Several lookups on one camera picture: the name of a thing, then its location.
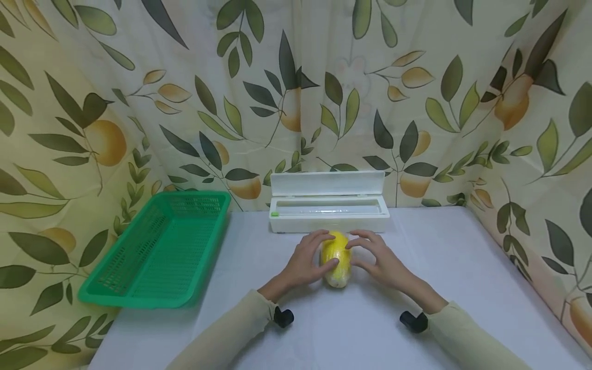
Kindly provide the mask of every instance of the white table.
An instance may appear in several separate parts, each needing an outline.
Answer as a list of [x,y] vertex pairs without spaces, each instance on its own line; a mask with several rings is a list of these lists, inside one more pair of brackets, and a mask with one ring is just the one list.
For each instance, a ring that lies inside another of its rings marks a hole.
[[[122,310],[89,370],[161,370],[252,288],[277,274],[302,235],[273,234],[266,212],[233,213],[201,303],[183,310]],[[391,209],[382,236],[413,272],[455,300],[533,369],[586,369],[590,360],[481,227],[460,207]],[[366,251],[356,250],[363,257]],[[270,325],[235,369],[456,369],[427,334],[399,315],[419,309],[354,268],[343,290],[316,283],[281,302],[295,316]]]

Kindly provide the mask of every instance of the white dispenser box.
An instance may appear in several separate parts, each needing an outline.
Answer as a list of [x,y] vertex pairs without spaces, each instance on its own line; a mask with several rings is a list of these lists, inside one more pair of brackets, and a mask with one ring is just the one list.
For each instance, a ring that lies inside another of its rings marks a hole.
[[386,231],[390,214],[384,171],[297,172],[271,175],[269,223],[274,233],[318,229]]

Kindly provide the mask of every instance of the black wrist strap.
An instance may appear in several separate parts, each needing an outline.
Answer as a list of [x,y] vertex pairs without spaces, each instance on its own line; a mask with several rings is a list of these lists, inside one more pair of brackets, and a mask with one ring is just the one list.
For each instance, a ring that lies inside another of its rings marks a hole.
[[427,329],[427,316],[423,312],[415,317],[411,312],[405,311],[399,320],[414,334],[419,334]]
[[294,314],[290,310],[282,311],[278,306],[275,307],[274,323],[284,329],[294,321]]

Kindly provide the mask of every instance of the green plastic basket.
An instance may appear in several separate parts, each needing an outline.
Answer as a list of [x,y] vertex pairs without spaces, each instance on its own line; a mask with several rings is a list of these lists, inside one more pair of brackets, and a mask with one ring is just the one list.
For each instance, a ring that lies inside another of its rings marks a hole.
[[214,266],[229,204],[226,192],[156,194],[84,282],[79,299],[132,308],[196,302]]

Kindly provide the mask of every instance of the leaf-patterned curtain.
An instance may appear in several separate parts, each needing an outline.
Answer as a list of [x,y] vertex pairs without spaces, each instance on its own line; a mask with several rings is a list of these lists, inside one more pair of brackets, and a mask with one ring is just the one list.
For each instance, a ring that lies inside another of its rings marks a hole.
[[571,4],[0,0],[0,365],[90,361],[116,310],[77,291],[156,192],[267,210],[274,172],[372,168],[389,206],[469,207],[592,354]]

